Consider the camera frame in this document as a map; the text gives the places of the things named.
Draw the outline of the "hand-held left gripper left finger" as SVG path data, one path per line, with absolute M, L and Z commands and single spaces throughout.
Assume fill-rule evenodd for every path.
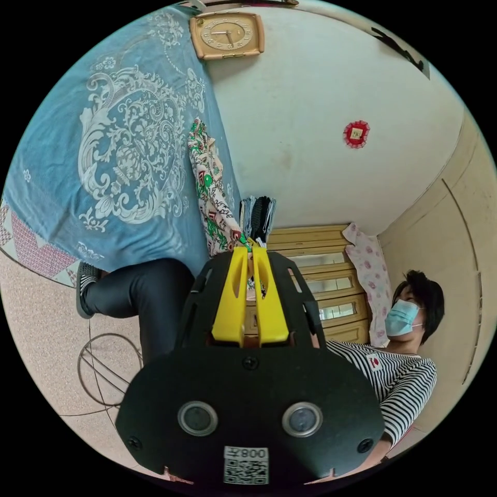
M 244 322 L 246 291 L 248 281 L 248 251 L 236 247 L 230 255 L 227 274 L 214 319 L 212 337 L 216 342 L 242 345 L 244 343 Z

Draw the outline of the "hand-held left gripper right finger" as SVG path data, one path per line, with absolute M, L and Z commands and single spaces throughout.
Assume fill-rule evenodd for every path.
M 289 331 L 267 250 L 253 247 L 252 260 L 259 344 L 283 344 Z

